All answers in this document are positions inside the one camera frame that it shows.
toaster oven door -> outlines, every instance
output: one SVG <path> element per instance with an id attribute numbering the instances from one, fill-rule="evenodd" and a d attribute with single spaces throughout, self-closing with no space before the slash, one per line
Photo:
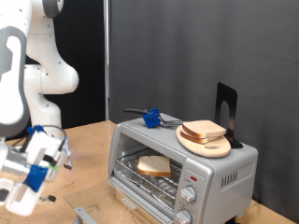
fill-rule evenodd
<path id="1" fill-rule="evenodd" d="M 64 198 L 85 223 L 172 223 L 115 178 Z"/>

black plate stand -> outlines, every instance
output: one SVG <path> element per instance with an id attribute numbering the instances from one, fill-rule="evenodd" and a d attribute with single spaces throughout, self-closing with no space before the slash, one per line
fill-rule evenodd
<path id="1" fill-rule="evenodd" d="M 243 145 L 234 139 L 235 132 L 235 111 L 236 111 L 236 91 L 222 83 L 218 83 L 217 99 L 215 109 L 215 123 L 221 123 L 221 105 L 223 101 L 229 106 L 228 131 L 225 137 L 230 142 L 232 148 L 242 148 Z"/>

toaster oven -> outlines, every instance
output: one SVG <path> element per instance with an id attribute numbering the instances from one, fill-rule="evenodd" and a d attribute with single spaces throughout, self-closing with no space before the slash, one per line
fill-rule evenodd
<path id="1" fill-rule="evenodd" d="M 140 175 L 136 166 L 144 155 L 169 157 L 172 175 Z M 134 119 L 114 130 L 108 181 L 157 223 L 221 224 L 250 206 L 257 158 L 257 150 L 245 144 L 226 157 L 205 158 L 186 149 L 176 129 L 148 129 L 143 119 Z"/>

bread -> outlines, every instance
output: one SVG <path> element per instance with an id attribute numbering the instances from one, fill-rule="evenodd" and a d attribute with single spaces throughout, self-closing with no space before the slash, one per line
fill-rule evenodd
<path id="1" fill-rule="evenodd" d="M 196 138 L 216 137 L 226 133 L 226 129 L 210 120 L 185 122 L 183 123 L 183 130 Z"/>
<path id="2" fill-rule="evenodd" d="M 170 159 L 166 156 L 142 156 L 137 171 L 141 175 L 171 176 Z"/>
<path id="3" fill-rule="evenodd" d="M 197 137 L 193 137 L 193 136 L 189 135 L 184 130 L 180 130 L 180 136 L 182 136 L 183 138 L 188 139 L 189 141 L 192 141 L 194 143 L 199 143 L 199 144 L 206 144 L 210 141 L 213 141 L 213 140 L 219 138 L 219 136 L 208 137 L 208 138 L 197 138 Z"/>

black backdrop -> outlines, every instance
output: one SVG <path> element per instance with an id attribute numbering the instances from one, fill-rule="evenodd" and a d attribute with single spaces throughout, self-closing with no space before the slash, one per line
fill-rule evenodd
<path id="1" fill-rule="evenodd" d="M 238 93 L 235 137 L 259 151 L 254 196 L 299 222 L 299 2 L 112 0 L 110 119 L 151 109 L 214 119 Z"/>
<path id="2" fill-rule="evenodd" d="M 57 49 L 77 70 L 79 85 L 75 92 L 46 98 L 61 108 L 63 128 L 105 120 L 103 1 L 65 0 L 54 26 Z M 27 58 L 26 63 L 36 62 Z"/>

